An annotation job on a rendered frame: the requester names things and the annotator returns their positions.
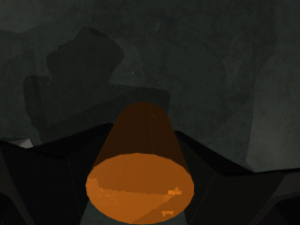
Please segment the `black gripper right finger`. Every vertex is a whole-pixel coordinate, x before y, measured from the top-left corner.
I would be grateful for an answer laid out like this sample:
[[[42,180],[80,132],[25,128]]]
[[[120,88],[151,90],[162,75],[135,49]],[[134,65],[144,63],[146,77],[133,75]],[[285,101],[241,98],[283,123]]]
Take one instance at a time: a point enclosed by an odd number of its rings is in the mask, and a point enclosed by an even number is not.
[[[252,172],[174,131],[194,180],[187,225],[258,225],[275,203],[300,196],[300,168]]]

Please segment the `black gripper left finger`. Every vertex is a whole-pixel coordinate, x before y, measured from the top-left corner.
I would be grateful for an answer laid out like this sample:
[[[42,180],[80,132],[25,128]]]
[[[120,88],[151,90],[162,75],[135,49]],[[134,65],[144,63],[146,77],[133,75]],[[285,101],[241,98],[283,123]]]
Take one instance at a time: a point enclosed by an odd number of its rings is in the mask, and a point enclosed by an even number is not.
[[[0,140],[0,192],[27,225],[79,225],[89,203],[86,180],[113,124],[27,147]]]

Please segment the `orange knob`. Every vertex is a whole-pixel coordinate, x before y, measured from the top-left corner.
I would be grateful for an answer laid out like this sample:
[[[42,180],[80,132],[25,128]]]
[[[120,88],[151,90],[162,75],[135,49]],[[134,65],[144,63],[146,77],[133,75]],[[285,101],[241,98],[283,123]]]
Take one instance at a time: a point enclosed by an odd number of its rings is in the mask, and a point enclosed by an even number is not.
[[[90,202],[127,224],[175,218],[194,198],[194,180],[164,110],[128,105],[117,117],[86,180]]]

